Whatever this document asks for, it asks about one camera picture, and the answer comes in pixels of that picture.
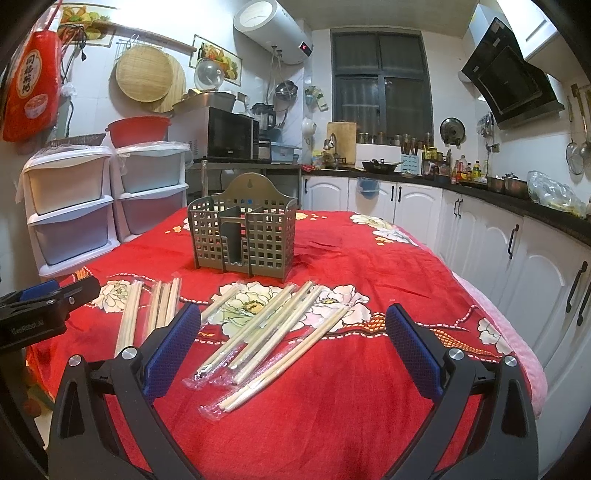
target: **plastic bag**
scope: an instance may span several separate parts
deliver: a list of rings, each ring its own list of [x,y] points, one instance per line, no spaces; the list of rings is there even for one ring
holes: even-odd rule
[[[540,205],[572,213],[580,218],[586,217],[587,206],[572,189],[568,185],[552,180],[540,171],[532,170],[527,174],[527,189],[531,199]]]
[[[52,31],[35,32],[12,79],[3,138],[26,140],[55,123],[60,99],[61,41]]]

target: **metal pole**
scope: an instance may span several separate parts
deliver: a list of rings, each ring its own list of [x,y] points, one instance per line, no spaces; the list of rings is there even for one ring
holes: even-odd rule
[[[201,161],[201,196],[209,197],[209,183],[207,181],[207,160]]]

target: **ceiling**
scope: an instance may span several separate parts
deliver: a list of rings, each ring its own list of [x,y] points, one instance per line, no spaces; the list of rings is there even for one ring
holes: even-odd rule
[[[312,30],[379,25],[427,30],[454,37],[466,33],[478,0],[280,0]]]

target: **pink cloth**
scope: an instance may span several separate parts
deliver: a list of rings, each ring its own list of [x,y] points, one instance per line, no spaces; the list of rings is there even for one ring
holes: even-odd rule
[[[492,302],[480,290],[474,287],[470,282],[453,274],[456,280],[464,287],[470,296],[476,300],[482,310],[487,312],[488,320],[499,331],[509,346],[515,352],[515,356],[520,361],[531,387],[531,404],[534,407],[534,414],[539,418],[544,408],[546,398],[548,397],[548,382],[544,374],[544,368],[538,362],[535,353],[525,343],[523,338],[517,334],[511,326],[509,320],[497,309]]]

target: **range hood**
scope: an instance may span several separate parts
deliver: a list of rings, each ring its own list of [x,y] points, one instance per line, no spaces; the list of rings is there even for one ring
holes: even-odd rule
[[[514,33],[499,18],[462,73],[484,96],[501,130],[564,110],[547,75],[524,60]]]

